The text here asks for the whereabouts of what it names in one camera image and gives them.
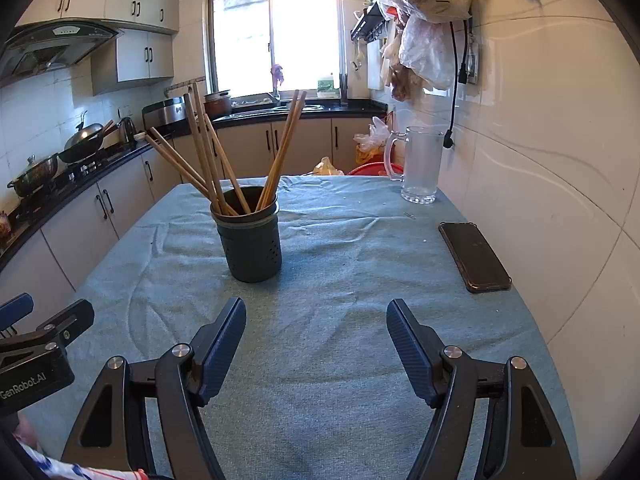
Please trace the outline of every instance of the blue tablecloth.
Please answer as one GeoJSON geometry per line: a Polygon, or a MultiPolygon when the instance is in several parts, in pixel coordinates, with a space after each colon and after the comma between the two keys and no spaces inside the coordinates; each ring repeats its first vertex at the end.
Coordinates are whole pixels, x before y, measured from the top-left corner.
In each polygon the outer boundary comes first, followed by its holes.
{"type": "MultiPolygon", "coordinates": [[[[415,205],[386,178],[300,176],[281,180],[278,202],[282,270],[253,285],[231,277],[209,203],[191,186],[127,232],[78,290],[96,316],[68,348],[75,383],[28,410],[45,451],[60,455],[110,356],[156,358],[240,296],[247,327],[219,396],[202,410],[226,477],[402,480],[433,413],[386,331],[387,304],[403,298],[472,357],[525,357],[577,463],[569,407],[536,323],[516,290],[466,291],[437,229],[464,220],[446,197],[415,205]]],[[[486,401],[478,405],[463,479],[480,452],[486,401]]],[[[159,472],[170,474],[153,410],[150,425],[159,472]]]]}

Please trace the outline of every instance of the black countertop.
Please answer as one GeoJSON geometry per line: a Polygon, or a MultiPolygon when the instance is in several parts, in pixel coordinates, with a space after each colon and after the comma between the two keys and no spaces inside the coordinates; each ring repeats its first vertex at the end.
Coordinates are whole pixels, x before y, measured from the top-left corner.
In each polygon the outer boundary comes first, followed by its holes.
{"type": "MultiPolygon", "coordinates": [[[[340,105],[337,100],[319,101],[313,100],[308,102],[310,105],[320,105],[321,108],[309,111],[303,111],[302,117],[310,118],[371,118],[373,116],[382,116],[386,113],[386,105],[372,101],[369,99],[350,99],[347,106],[340,105]]],[[[215,128],[228,128],[231,126],[241,126],[243,124],[269,123],[271,121],[283,121],[287,118],[286,110],[270,111],[270,110],[254,110],[253,112],[245,112],[242,114],[233,114],[231,116],[222,117],[213,121],[215,128]]],[[[190,134],[186,121],[179,121],[172,124],[171,129],[160,132],[167,138],[181,137],[190,134]]],[[[44,224],[58,213],[65,205],[75,199],[83,191],[90,188],[98,182],[102,177],[116,170],[132,158],[150,150],[152,147],[146,142],[138,142],[132,146],[130,144],[122,144],[118,147],[108,148],[109,156],[107,162],[98,170],[84,176],[71,184],[64,187],[63,190],[53,195],[50,200],[42,205],[40,210],[29,220],[12,222],[11,236],[0,242],[0,271],[4,269],[6,264],[15,256],[20,248],[36,233],[44,224]]]]}

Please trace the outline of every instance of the chopsticks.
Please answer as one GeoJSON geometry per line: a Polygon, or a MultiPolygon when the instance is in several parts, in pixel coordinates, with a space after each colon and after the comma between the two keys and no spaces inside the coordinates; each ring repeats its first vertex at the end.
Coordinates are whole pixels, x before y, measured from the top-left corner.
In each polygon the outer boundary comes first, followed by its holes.
{"type": "MultiPolygon", "coordinates": [[[[300,120],[302,108],[305,106],[306,91],[302,92],[300,99],[298,98],[299,94],[300,92],[298,90],[293,94],[293,100],[291,102],[287,121],[282,134],[282,145],[280,146],[278,154],[271,165],[267,181],[262,189],[255,212],[264,209],[274,200],[275,192],[280,181],[280,175],[282,174],[284,157],[289,149],[298,121],[300,120]]],[[[197,86],[193,86],[193,99],[190,93],[184,95],[184,108],[189,128],[191,130],[191,137],[193,137],[196,147],[198,161],[202,168],[202,175],[199,174],[198,171],[191,166],[155,128],[151,128],[148,131],[145,139],[154,147],[162,158],[164,158],[164,160],[166,160],[184,177],[187,182],[193,185],[205,198],[210,200],[211,207],[215,213],[226,216],[238,216],[238,212],[225,200],[225,195],[222,191],[222,186],[220,185],[218,168],[216,167],[214,157],[215,150],[217,155],[220,156],[222,167],[233,185],[238,202],[242,207],[242,212],[245,215],[251,214],[253,211],[242,192],[242,188],[240,187],[238,180],[236,179],[236,174],[234,173],[231,163],[226,156],[222,143],[218,138],[218,134],[216,133],[208,115],[204,111],[204,106],[200,100],[200,93],[197,86]]]]}
{"type": "Polygon", "coordinates": [[[269,170],[269,176],[267,177],[267,182],[262,188],[262,193],[260,195],[260,200],[258,200],[258,205],[255,208],[256,211],[260,211],[267,207],[275,198],[276,189],[278,187],[278,183],[280,181],[280,175],[282,174],[282,165],[284,163],[284,157],[287,154],[287,150],[289,149],[289,145],[291,143],[291,138],[293,133],[298,126],[298,121],[300,120],[300,114],[302,113],[302,108],[305,107],[305,99],[306,99],[306,91],[302,92],[300,96],[300,100],[298,100],[298,90],[293,92],[293,99],[291,101],[291,108],[289,109],[289,114],[287,115],[287,122],[284,125],[284,133],[282,134],[282,145],[278,150],[278,154],[276,155],[273,164],[271,165],[271,169],[269,170]]]}

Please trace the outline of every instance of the lower cabinet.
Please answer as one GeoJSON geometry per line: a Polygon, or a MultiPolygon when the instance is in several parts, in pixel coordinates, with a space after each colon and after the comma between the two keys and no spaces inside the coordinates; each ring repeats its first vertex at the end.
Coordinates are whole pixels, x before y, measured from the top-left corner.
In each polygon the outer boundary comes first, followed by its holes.
{"type": "MultiPolygon", "coordinates": [[[[282,145],[285,121],[271,123],[276,153],[282,145]]],[[[324,157],[332,158],[331,119],[305,119],[298,122],[295,135],[282,165],[282,174],[300,175],[313,171],[324,157]]]]}
{"type": "MultiPolygon", "coordinates": [[[[176,139],[173,139],[173,143],[175,151],[180,153],[182,158],[186,160],[189,165],[198,172],[198,174],[204,176],[202,174],[202,167],[200,165],[200,159],[198,158],[198,152],[196,151],[196,144],[193,140],[193,137],[191,135],[177,137],[176,139]]],[[[215,153],[215,155],[216,170],[218,171],[218,176],[222,178],[224,175],[222,171],[222,162],[220,162],[220,157],[217,156],[217,153],[215,153]]]]}
{"type": "Polygon", "coordinates": [[[98,188],[119,238],[154,204],[144,165],[137,158],[100,179],[98,188]]]}
{"type": "Polygon", "coordinates": [[[369,134],[369,118],[331,119],[333,163],[344,174],[357,167],[355,134],[369,134]]]}
{"type": "Polygon", "coordinates": [[[140,161],[146,173],[146,180],[154,202],[158,202],[175,186],[182,183],[180,173],[175,171],[174,167],[164,160],[156,150],[148,150],[143,153],[140,156],[140,161]]]}
{"type": "Polygon", "coordinates": [[[96,184],[83,191],[44,224],[42,233],[74,288],[84,282],[118,241],[109,220],[107,206],[96,184]]]}
{"type": "Polygon", "coordinates": [[[269,123],[221,128],[216,132],[236,177],[269,174],[275,151],[269,123]]]}
{"type": "Polygon", "coordinates": [[[0,272],[0,303],[23,292],[33,298],[33,313],[14,325],[21,333],[34,330],[67,307],[74,294],[41,231],[29,238],[0,272]]]}

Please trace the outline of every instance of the wooden chopstick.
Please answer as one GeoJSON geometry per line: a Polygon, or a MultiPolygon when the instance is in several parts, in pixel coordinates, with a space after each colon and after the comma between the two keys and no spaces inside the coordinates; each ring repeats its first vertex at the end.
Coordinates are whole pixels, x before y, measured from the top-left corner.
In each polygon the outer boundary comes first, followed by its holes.
{"type": "Polygon", "coordinates": [[[202,145],[204,147],[205,158],[207,160],[207,164],[209,165],[209,172],[211,174],[211,179],[213,181],[213,187],[216,193],[216,197],[218,198],[218,202],[220,203],[221,210],[227,210],[230,214],[233,208],[226,204],[225,195],[222,193],[222,186],[220,186],[220,179],[218,178],[218,170],[216,169],[216,162],[213,158],[213,148],[211,144],[211,139],[207,135],[207,123],[204,117],[206,116],[204,112],[204,106],[202,105],[202,101],[200,100],[200,91],[198,90],[198,85],[193,85],[193,97],[196,101],[196,108],[198,110],[198,123],[200,126],[199,134],[202,139],[202,145]]]}
{"type": "MultiPolygon", "coordinates": [[[[290,127],[291,120],[293,118],[293,113],[294,113],[294,110],[296,108],[296,105],[298,104],[298,93],[299,92],[300,92],[299,90],[296,90],[295,92],[293,92],[293,98],[291,100],[291,106],[289,108],[289,113],[287,114],[287,121],[285,122],[284,129],[282,131],[282,133],[283,133],[282,139],[283,140],[284,140],[284,134],[287,132],[287,130],[290,127]]],[[[264,183],[264,187],[262,188],[262,193],[260,193],[260,198],[258,199],[258,203],[257,203],[257,205],[255,207],[256,211],[260,211],[260,209],[262,209],[264,207],[264,201],[266,200],[266,196],[267,196],[267,188],[269,187],[270,182],[273,179],[273,175],[274,175],[274,172],[275,172],[275,166],[276,166],[276,164],[275,164],[275,160],[274,160],[273,163],[271,164],[271,167],[269,168],[269,174],[267,176],[267,180],[264,183]]]]}
{"type": "Polygon", "coordinates": [[[262,190],[262,202],[258,204],[258,211],[260,209],[264,209],[267,207],[273,197],[275,196],[275,191],[278,187],[278,183],[280,182],[280,174],[282,173],[282,165],[284,163],[284,157],[287,154],[287,150],[289,149],[289,145],[291,143],[291,139],[293,137],[293,133],[295,132],[296,127],[298,126],[298,121],[300,120],[300,114],[302,113],[302,108],[305,106],[306,99],[306,91],[302,92],[300,96],[300,100],[296,102],[295,111],[293,112],[291,121],[287,120],[289,123],[289,127],[285,125],[285,131],[282,136],[282,142],[280,143],[280,149],[278,150],[278,155],[276,155],[276,159],[273,161],[271,166],[271,170],[269,172],[269,177],[267,179],[267,184],[265,189],[262,190]]]}
{"type": "Polygon", "coordinates": [[[149,130],[149,132],[152,134],[153,137],[155,137],[157,140],[159,140],[160,144],[162,144],[162,146],[165,148],[165,150],[167,150],[169,152],[169,154],[186,171],[188,171],[193,178],[195,178],[200,184],[202,184],[202,187],[204,187],[206,189],[206,186],[205,186],[205,183],[204,183],[204,179],[200,176],[200,174],[186,160],[184,160],[182,155],[175,150],[175,148],[171,145],[171,143],[168,140],[166,140],[162,135],[160,135],[160,133],[158,133],[158,130],[156,130],[155,128],[152,127],[151,130],[149,130]]]}
{"type": "Polygon", "coordinates": [[[220,156],[220,160],[222,161],[222,167],[225,168],[225,171],[229,174],[229,180],[231,184],[233,184],[234,189],[236,190],[236,196],[238,197],[238,201],[242,206],[242,211],[244,214],[249,215],[252,213],[251,208],[249,208],[249,204],[244,197],[244,193],[242,192],[242,188],[238,184],[238,180],[236,179],[236,174],[234,173],[233,168],[231,167],[231,163],[229,159],[226,157],[225,150],[222,148],[222,144],[220,143],[220,139],[218,139],[218,134],[216,133],[213,124],[211,124],[211,119],[207,114],[204,115],[204,120],[207,124],[207,128],[209,129],[209,133],[211,134],[211,139],[213,140],[213,145],[216,150],[218,150],[218,155],[220,156]]]}
{"type": "Polygon", "coordinates": [[[207,157],[204,154],[204,146],[202,145],[202,138],[200,137],[200,133],[198,131],[198,125],[196,124],[196,117],[193,113],[193,104],[191,103],[191,95],[187,92],[184,95],[184,108],[187,115],[187,120],[189,122],[189,128],[191,129],[191,136],[193,137],[193,142],[196,145],[196,153],[198,154],[198,160],[200,161],[200,166],[202,167],[202,173],[204,177],[205,186],[207,187],[207,192],[209,193],[209,200],[213,204],[213,209],[216,213],[220,214],[220,205],[218,204],[218,199],[213,189],[213,182],[211,180],[211,172],[209,170],[209,163],[207,161],[207,157]]]}
{"type": "Polygon", "coordinates": [[[207,188],[205,188],[200,182],[196,180],[196,178],[185,168],[183,167],[177,160],[175,160],[167,150],[165,150],[162,146],[160,146],[153,138],[146,134],[145,136],[146,142],[151,144],[162,158],[166,160],[169,164],[171,164],[184,178],[187,180],[195,189],[202,193],[204,198],[209,198],[209,193],[207,192],[207,188]]]}

